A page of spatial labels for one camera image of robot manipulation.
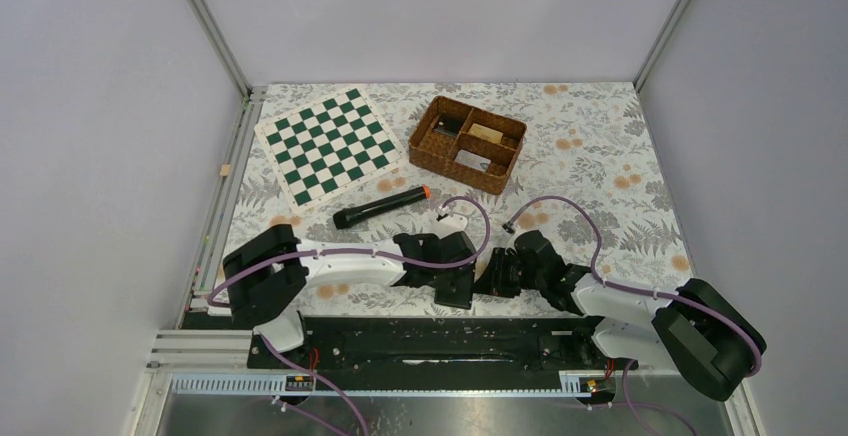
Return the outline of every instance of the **green square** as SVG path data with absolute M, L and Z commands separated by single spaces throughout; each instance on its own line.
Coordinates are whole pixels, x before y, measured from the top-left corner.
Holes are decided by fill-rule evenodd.
M 310 174 L 309 176 L 303 178 L 303 184 L 305 184 L 307 188 L 315 186 L 316 184 L 318 184 L 318 176 Z
M 286 182 L 287 183 L 291 184 L 291 183 L 298 181 L 298 180 L 300 180 L 300 173 L 298 173 L 296 169 L 294 171 L 292 171 L 291 173 L 286 174 Z
M 327 181 L 321 183 L 321 187 L 324 188 L 324 192 L 329 193 L 334 189 L 338 189 L 339 185 L 336 184 L 336 182 L 332 179 L 328 179 Z
M 342 166 L 342 163 L 336 163 L 330 166 L 330 174 L 333 176 L 338 176 L 342 173 L 344 173 L 344 166 Z
M 347 175 L 350 176 L 350 180 L 356 180 L 363 176 L 362 170 L 359 168 L 351 168 L 350 171 L 347 172 Z
M 312 198 L 309 196 L 309 193 L 308 193 L 308 192 L 306 192 L 306 191 L 304 191 L 304 192 L 302 192 L 302 193 L 300 193 L 300 194 L 295 194 L 295 195 L 294 195 L 294 201 L 295 201 L 298 205 L 301 205 L 301 206 L 302 206 L 302 205 L 304 205 L 304 204 L 306 204 L 306 203 L 308 203 L 308 202 L 309 202 L 309 201 L 311 201 L 311 200 L 312 200 Z
M 304 155 L 304 154 L 301 154 L 300 156 L 295 156 L 294 158 L 292 158 L 292 162 L 298 168 L 302 168 L 302 167 L 306 166 L 307 164 L 309 164 L 309 160 L 306 159 L 306 155 Z
M 387 164 L 389 164 L 389 160 L 382 154 L 374 158 L 374 166 L 377 166 L 377 169 L 380 169 Z

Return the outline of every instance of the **brown woven basket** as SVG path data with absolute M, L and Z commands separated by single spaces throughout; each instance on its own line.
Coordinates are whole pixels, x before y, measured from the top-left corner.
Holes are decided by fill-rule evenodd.
M 456 137 L 436 131 L 439 122 L 450 120 L 461 129 Z M 502 133 L 499 143 L 469 134 L 473 124 Z M 527 125 L 459 101 L 436 96 L 409 138 L 409 161 L 492 194 L 501 194 L 518 159 Z M 455 161 L 460 151 L 487 160 L 485 171 Z

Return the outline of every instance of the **floral tablecloth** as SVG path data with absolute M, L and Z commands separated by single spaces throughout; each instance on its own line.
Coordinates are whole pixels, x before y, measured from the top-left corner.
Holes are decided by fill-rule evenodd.
M 268 88 L 260 121 L 281 115 L 346 85 L 279 84 Z M 225 254 L 270 225 L 288 223 L 295 234 L 317 241 L 371 242 L 394 234 L 424 232 L 427 217 L 451 195 L 476 198 L 492 218 L 490 247 L 509 239 L 500 225 L 531 198 L 558 194 L 577 201 L 600 226 L 604 246 L 598 267 L 611 278 L 677 284 L 692 276 L 674 209 L 633 85 L 592 84 L 366 84 L 360 87 L 406 143 L 436 95 L 527 123 L 518 163 L 503 194 L 493 196 L 411 164 L 345 193 L 328 204 L 293 216 L 271 167 L 254 140 L 227 235 Z M 332 214 L 394 192 L 426 184 L 432 198 L 337 231 Z M 467 203 L 453 211 L 469 217 L 472 241 L 483 238 L 482 220 Z M 566 262 L 588 264 L 594 237 L 574 210 L 559 202 L 537 203 L 519 220 L 540 229 Z M 490 251 L 478 261 L 482 272 Z M 326 285 L 305 290 L 294 301 L 304 314 L 351 316 L 557 316 L 536 291 L 514 299 L 475 295 L 469 311 L 438 306 L 430 288 L 385 288 L 373 284 Z

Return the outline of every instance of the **white plastic part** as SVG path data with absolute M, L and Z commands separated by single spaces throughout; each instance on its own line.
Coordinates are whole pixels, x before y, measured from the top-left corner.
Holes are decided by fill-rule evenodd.
M 677 371 L 653 330 L 606 318 L 595 328 L 592 341 L 608 358 L 630 358 L 639 361 L 640 366 Z
M 253 328 L 253 332 L 268 339 L 279 353 L 291 351 L 303 344 L 303 326 L 297 310 L 289 306 L 279 316 Z
M 449 214 L 441 220 L 437 220 L 434 216 L 430 222 L 429 232 L 441 239 L 457 231 L 465 231 L 466 226 L 468 226 L 468 218 L 461 214 Z
M 319 243 L 302 240 L 298 251 L 319 252 L 337 248 L 367 249 L 369 254 L 333 254 L 316 258 L 300 258 L 300 264 L 309 268 L 306 286 L 321 284 L 374 283 L 391 286 L 403 276 L 403 263 L 393 259 L 374 257 L 376 251 L 402 254 L 400 246 L 391 239 L 377 243 Z
M 651 286 L 626 283 L 628 286 L 653 291 Z M 587 316 L 604 316 L 654 331 L 651 320 L 658 309 L 669 305 L 666 299 L 639 296 L 604 287 L 591 274 L 583 276 L 572 292 L 574 302 Z

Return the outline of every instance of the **metal corner post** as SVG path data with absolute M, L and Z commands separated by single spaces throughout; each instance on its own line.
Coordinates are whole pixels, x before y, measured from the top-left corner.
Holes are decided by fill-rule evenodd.
M 224 65 L 224 69 L 226 69 L 227 74 L 229 74 L 230 79 L 232 79 L 233 84 L 236 86 L 236 89 L 239 93 L 241 93 L 243 98 L 248 97 L 251 92 L 250 82 L 245 77 L 244 72 L 242 72 L 232 50 L 230 50 L 230 47 L 227 45 L 227 41 L 221 33 L 221 28 L 218 27 L 218 23 L 216 23 L 215 18 L 212 17 L 212 13 L 209 11 L 209 6 L 206 4 L 206 1 L 188 0 L 188 3 L 191 5 L 191 9 L 197 16 L 197 20 L 203 27 L 203 31 L 206 33 L 206 36 L 209 38 L 210 44 L 212 44 L 215 52 L 218 53 L 218 57 L 221 59 L 221 63 Z
M 686 13 L 691 2 L 692 0 L 677 0 L 677 2 L 674 3 L 671 13 L 668 15 L 665 24 L 663 24 L 656 41 L 654 41 L 654 45 L 651 46 L 651 50 L 648 52 L 648 57 L 645 58 L 645 62 L 642 63 L 642 67 L 639 68 L 639 72 L 636 74 L 636 79 L 633 80 L 633 86 L 636 88 L 637 93 L 641 93 L 642 88 L 645 87 L 645 83 L 648 81 L 651 71 L 654 69 L 657 60 L 668 45 L 672 34 L 674 34 L 675 29 L 677 29 L 681 18 Z

